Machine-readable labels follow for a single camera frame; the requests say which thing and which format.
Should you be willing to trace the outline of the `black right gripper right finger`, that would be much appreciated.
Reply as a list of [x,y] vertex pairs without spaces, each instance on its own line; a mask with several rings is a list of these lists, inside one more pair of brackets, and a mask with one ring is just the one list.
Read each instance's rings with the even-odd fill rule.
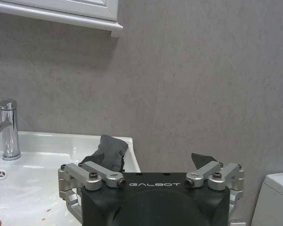
[[191,154],[196,167],[193,172],[186,173],[185,186],[187,188],[200,188],[204,182],[214,191],[230,190],[229,213],[233,213],[237,201],[243,197],[244,169],[237,163],[224,165],[212,156]]

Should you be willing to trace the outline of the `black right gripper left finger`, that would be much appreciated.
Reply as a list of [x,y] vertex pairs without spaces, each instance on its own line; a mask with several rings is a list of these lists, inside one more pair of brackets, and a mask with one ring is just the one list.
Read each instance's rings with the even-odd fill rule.
[[82,220],[82,208],[78,201],[78,194],[73,189],[96,191],[103,183],[112,188],[124,188],[126,180],[121,172],[111,171],[92,161],[80,165],[74,163],[63,164],[58,169],[59,197],[67,205],[68,211],[77,219]]

